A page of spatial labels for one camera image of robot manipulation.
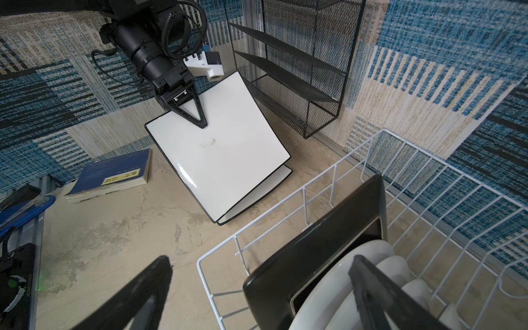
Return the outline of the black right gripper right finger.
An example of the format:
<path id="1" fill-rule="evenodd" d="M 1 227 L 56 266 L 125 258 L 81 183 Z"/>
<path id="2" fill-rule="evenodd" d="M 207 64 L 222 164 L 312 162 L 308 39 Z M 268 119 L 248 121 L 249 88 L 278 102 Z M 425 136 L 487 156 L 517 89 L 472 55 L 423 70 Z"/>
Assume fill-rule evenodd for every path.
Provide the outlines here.
<path id="1" fill-rule="evenodd" d="M 354 257 L 349 270 L 356 307 L 364 329 L 446 329 L 366 257 Z"/>

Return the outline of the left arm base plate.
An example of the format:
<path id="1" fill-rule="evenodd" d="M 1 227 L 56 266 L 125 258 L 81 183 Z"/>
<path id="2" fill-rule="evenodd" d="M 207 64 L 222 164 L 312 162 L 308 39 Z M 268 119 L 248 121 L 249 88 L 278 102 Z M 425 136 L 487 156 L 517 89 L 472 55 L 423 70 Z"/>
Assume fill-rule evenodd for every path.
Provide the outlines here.
<path id="1" fill-rule="evenodd" d="M 1 259 L 1 329 L 29 329 L 36 246 L 27 243 Z"/>

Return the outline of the white square plate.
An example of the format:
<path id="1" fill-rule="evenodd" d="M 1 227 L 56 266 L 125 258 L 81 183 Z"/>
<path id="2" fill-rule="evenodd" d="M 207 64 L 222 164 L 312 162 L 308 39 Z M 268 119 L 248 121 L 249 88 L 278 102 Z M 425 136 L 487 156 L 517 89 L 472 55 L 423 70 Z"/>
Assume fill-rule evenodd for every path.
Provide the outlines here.
<path id="1" fill-rule="evenodd" d="M 228 223 L 254 206 L 264 197 L 269 195 L 276 187 L 281 185 L 292 173 L 292 170 L 283 164 L 269 177 L 263 180 L 256 188 L 249 192 L 240 202 L 233 206 L 218 222 L 219 226 Z"/>
<path id="2" fill-rule="evenodd" d="M 235 72 L 199 97 L 208 126 L 169 111 L 144 126 L 153 141 L 216 223 L 291 158 Z"/>

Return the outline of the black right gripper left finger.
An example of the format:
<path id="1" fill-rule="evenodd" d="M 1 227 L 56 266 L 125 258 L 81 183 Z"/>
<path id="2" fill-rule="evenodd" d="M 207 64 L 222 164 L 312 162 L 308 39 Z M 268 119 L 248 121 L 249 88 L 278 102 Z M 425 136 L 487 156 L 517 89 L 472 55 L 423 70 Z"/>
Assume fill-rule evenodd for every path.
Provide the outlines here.
<path id="1" fill-rule="evenodd" d="M 169 293 L 173 269 L 162 255 L 75 329 L 157 329 Z"/>

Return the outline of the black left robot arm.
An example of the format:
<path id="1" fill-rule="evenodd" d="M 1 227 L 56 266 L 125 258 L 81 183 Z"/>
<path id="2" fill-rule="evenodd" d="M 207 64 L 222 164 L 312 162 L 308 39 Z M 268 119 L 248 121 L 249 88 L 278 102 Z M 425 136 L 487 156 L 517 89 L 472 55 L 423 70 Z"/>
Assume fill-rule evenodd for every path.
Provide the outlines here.
<path id="1" fill-rule="evenodd" d="M 2 1 L 1 16 L 42 12 L 99 12 L 111 19 L 100 29 L 104 44 L 121 50 L 148 81 L 155 99 L 203 129 L 208 123 L 184 59 L 203 49 L 208 20 L 196 1 Z"/>

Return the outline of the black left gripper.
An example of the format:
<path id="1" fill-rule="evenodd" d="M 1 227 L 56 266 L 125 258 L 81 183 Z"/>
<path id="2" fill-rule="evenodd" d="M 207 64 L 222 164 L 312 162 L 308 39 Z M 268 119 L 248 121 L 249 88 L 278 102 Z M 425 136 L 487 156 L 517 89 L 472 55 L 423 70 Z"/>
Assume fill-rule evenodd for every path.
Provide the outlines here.
<path id="1" fill-rule="evenodd" d="M 208 126 L 193 75 L 187 66 L 175 65 L 152 81 L 152 86 L 155 99 L 165 111 L 175 112 L 200 129 Z"/>

